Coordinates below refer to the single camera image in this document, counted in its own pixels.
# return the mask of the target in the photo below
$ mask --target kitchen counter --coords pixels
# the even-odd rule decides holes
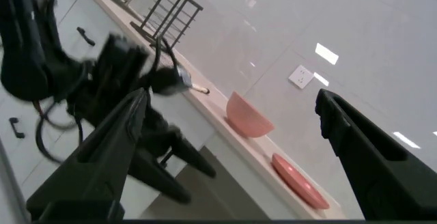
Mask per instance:
[[[115,5],[111,0],[94,1],[122,29],[127,37],[135,41],[137,44],[148,48],[151,52],[154,52],[154,50],[149,47],[149,42],[143,39],[141,35],[130,26],[131,21],[137,23],[141,22],[138,22],[123,9]],[[220,93],[220,91],[215,88],[215,86],[209,82],[209,80],[207,80],[198,70],[196,70],[194,66],[190,64],[187,59],[185,59],[177,51],[175,51],[175,56],[178,58],[179,62],[191,73],[193,83],[210,89],[209,95],[200,94],[191,90],[184,93],[185,97],[217,130],[217,135],[210,141],[210,143],[214,144],[208,144],[207,148],[210,148],[213,153],[225,153],[223,148],[227,148],[226,150],[229,150],[230,154],[236,155],[238,160],[244,162],[246,170],[249,170],[251,173],[257,175],[257,178],[261,181],[256,182],[257,184],[263,184],[274,194],[273,201],[275,202],[269,202],[268,204],[262,203],[261,201],[263,201],[263,199],[259,196],[252,196],[252,198],[257,201],[259,205],[272,206],[271,208],[275,208],[275,205],[280,205],[280,207],[285,211],[293,213],[291,216],[295,216],[297,219],[345,218],[339,204],[324,189],[319,187],[292,159],[290,159],[281,150],[281,148],[279,148],[267,136],[258,139],[244,139],[234,132],[224,120],[227,98],[222,95],[222,93]],[[164,58],[164,61],[170,61],[168,58],[166,58],[166,56],[163,56],[162,58]],[[282,155],[289,162],[291,162],[293,166],[299,169],[303,175],[310,179],[319,192],[321,192],[321,194],[326,198],[330,204],[330,208],[327,210],[314,210],[293,191],[289,190],[285,183],[283,183],[280,177],[275,173],[274,169],[270,166],[270,158],[273,153]],[[221,156],[217,156],[217,158],[220,160],[221,158],[225,158],[226,155],[222,154]],[[231,167],[232,165],[229,165],[228,162],[223,160],[223,165],[225,167]],[[245,190],[251,187],[248,185],[250,182],[239,182],[239,184],[241,184]],[[273,212],[269,214],[268,210],[266,212],[272,219],[281,219],[285,217],[284,215],[275,215]]]

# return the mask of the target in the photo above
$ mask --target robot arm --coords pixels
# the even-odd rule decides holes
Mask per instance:
[[[55,0],[0,0],[1,82],[13,96],[35,101],[57,96],[80,73],[61,50]]]

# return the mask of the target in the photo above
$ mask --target white tiled wall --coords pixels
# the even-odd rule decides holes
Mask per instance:
[[[269,137],[360,217],[346,176],[320,136],[314,79],[287,81],[302,64],[366,116],[421,146],[437,169],[437,0],[196,0],[205,9],[176,48],[225,95],[244,94],[276,129]],[[143,14],[153,0],[134,0]],[[322,44],[335,65],[315,53]]]

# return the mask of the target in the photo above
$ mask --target pink plate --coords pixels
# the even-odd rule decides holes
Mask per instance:
[[[282,156],[274,153],[272,165],[282,180],[311,207],[323,210],[329,208],[323,196]]]

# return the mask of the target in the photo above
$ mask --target wall socket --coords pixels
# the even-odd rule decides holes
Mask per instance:
[[[303,89],[313,79],[314,73],[307,70],[304,66],[299,66],[288,79]]]

